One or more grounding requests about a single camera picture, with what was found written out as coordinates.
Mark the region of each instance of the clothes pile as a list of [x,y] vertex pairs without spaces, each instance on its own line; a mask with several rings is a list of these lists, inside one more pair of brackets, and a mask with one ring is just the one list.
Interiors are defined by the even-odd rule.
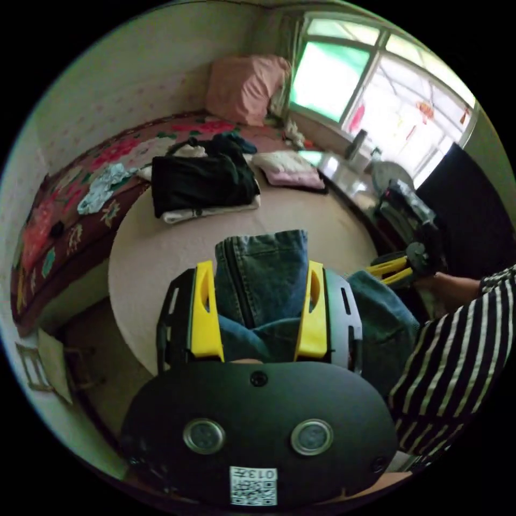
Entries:
[[154,215],[169,224],[217,213],[257,209],[260,188],[243,153],[256,147],[236,133],[189,138],[153,158],[149,175]]
[[128,170],[121,163],[107,166],[102,174],[92,182],[88,193],[79,202],[77,206],[79,215],[98,213],[106,201],[113,196],[113,187],[132,177],[137,170],[137,168]]

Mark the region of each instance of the jeans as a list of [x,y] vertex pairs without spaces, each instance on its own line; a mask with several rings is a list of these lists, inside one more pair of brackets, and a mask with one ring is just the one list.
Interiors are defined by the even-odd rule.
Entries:
[[[308,272],[303,230],[233,236],[216,245],[215,292],[225,361],[293,360]],[[382,396],[403,373],[419,325],[366,271],[346,277],[362,319],[362,376]]]

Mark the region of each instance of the curtain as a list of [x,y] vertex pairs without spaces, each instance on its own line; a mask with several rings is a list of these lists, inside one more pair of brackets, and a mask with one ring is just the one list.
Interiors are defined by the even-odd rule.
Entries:
[[270,112],[284,121],[286,121],[288,116],[290,91],[301,60],[303,34],[307,24],[308,20],[305,17],[305,11],[286,12],[279,23],[276,55],[285,58],[291,64],[292,70],[281,89],[273,95],[270,101]]
[[416,193],[437,214],[450,274],[479,280],[516,263],[514,229],[500,196],[459,145]]

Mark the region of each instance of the white wall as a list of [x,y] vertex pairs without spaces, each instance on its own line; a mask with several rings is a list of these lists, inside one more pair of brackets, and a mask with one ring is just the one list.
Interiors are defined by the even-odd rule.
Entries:
[[30,390],[15,342],[11,265],[34,195],[47,173],[118,132],[147,120],[204,107],[209,64],[246,52],[257,6],[195,3],[148,13],[94,45],[52,85],[27,120],[0,185],[0,328],[20,386],[43,421],[75,454],[123,478],[126,463],[75,404]]
[[170,5],[92,46],[36,108],[51,173],[128,127],[202,109],[210,63],[247,52],[261,12],[223,2]]
[[268,0],[267,5],[278,7],[275,9],[264,10],[262,15],[260,15],[254,23],[253,35],[250,44],[252,52],[256,54],[274,54],[276,52],[281,16],[286,11],[298,11],[303,9],[310,12],[331,11],[373,17],[372,14],[364,11],[360,7],[346,4],[340,0]]
[[516,180],[504,146],[491,120],[483,109],[466,142],[464,150],[484,171],[496,188],[502,203],[516,228]]

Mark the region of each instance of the person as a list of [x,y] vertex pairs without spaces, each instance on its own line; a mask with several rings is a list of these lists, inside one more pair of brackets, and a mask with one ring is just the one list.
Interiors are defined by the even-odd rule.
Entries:
[[[475,416],[507,361],[514,341],[516,264],[481,280],[436,273],[415,285],[441,300],[448,313],[420,328],[414,351],[386,401],[399,450],[433,457],[448,449]],[[340,496],[320,504],[385,492],[412,473],[385,473],[365,491],[347,496],[343,489]],[[131,483],[139,485],[134,478]],[[173,497],[193,502],[179,493]]]

